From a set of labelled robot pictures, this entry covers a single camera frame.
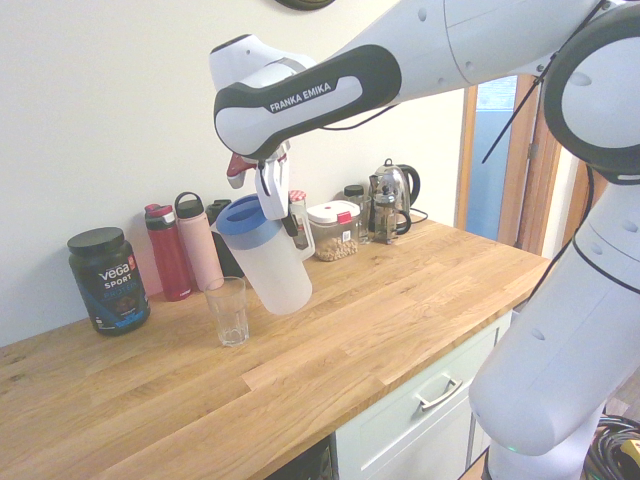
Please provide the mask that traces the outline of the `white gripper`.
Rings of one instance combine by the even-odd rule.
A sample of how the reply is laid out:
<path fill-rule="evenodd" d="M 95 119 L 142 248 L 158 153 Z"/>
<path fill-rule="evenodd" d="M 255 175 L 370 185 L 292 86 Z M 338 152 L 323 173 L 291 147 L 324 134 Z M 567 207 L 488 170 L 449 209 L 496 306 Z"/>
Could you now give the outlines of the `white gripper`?
<path fill-rule="evenodd" d="M 280 220 L 289 237 L 296 237 L 298 249 L 307 248 L 306 231 L 303 224 L 297 226 L 289 204 L 289 161 L 285 149 L 278 149 L 267 160 L 257 164 L 255 174 L 256 192 L 264 216 L 268 220 Z"/>

